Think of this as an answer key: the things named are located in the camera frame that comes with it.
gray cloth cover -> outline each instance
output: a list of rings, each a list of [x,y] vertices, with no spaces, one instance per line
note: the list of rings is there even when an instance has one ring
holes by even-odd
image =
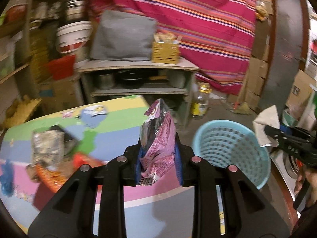
[[[126,12],[105,10],[90,57],[96,60],[151,60],[156,20]]]

laundry basket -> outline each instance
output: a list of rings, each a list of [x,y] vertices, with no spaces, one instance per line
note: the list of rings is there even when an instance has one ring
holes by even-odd
[[[256,136],[240,123],[216,120],[202,125],[192,144],[195,155],[214,166],[236,165],[258,188],[267,182],[271,161],[266,148],[261,148]]]

yellow label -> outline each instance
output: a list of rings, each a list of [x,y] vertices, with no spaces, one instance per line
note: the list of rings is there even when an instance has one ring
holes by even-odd
[[[197,116],[203,116],[206,113],[207,105],[194,103],[191,107],[191,114]]]

pink striped cloth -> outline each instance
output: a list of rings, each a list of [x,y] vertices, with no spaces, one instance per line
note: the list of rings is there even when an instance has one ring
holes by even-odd
[[[103,1],[90,0],[94,11]],[[197,77],[221,92],[238,94],[254,40],[256,0],[114,0],[122,11],[153,17],[158,31],[182,35],[184,58]]]

white cloth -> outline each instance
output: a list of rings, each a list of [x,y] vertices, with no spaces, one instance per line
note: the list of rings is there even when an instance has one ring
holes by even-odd
[[[272,146],[277,147],[278,142],[265,134],[264,127],[266,125],[280,129],[280,121],[278,119],[276,105],[263,110],[253,121],[253,128],[260,147]]]

